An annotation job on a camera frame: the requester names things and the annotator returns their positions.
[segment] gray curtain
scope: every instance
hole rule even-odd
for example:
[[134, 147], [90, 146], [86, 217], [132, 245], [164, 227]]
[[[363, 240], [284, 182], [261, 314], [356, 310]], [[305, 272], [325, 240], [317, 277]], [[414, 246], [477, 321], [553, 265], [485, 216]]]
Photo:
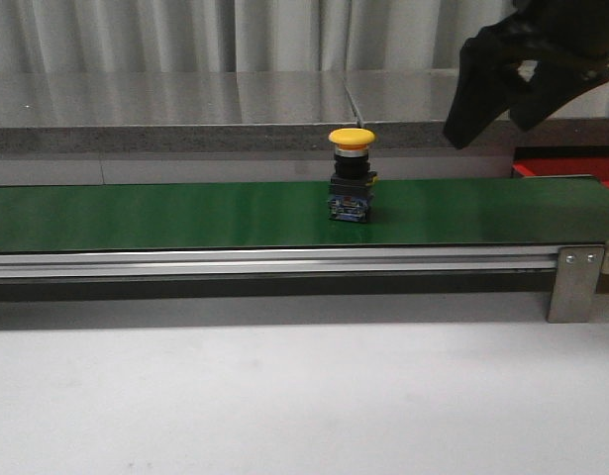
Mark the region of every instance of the gray curtain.
[[0, 72], [456, 67], [510, 0], [0, 0]]

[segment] green conveyor belt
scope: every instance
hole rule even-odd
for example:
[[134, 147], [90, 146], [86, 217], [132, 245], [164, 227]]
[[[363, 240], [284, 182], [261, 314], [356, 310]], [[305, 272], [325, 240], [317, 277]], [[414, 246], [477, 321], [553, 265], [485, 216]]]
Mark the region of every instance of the green conveyor belt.
[[381, 181], [372, 222], [330, 221], [328, 183], [0, 187], [0, 252], [609, 239], [591, 179]]

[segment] stainless steel counter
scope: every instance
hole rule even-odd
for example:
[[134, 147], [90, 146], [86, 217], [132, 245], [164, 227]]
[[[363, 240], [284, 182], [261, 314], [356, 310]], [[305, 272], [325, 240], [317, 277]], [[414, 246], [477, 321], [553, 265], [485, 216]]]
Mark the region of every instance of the stainless steel counter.
[[[449, 146], [457, 74], [435, 71], [0, 75], [0, 153], [330, 149], [360, 123], [381, 148]], [[609, 84], [524, 134], [474, 146], [609, 145]]]

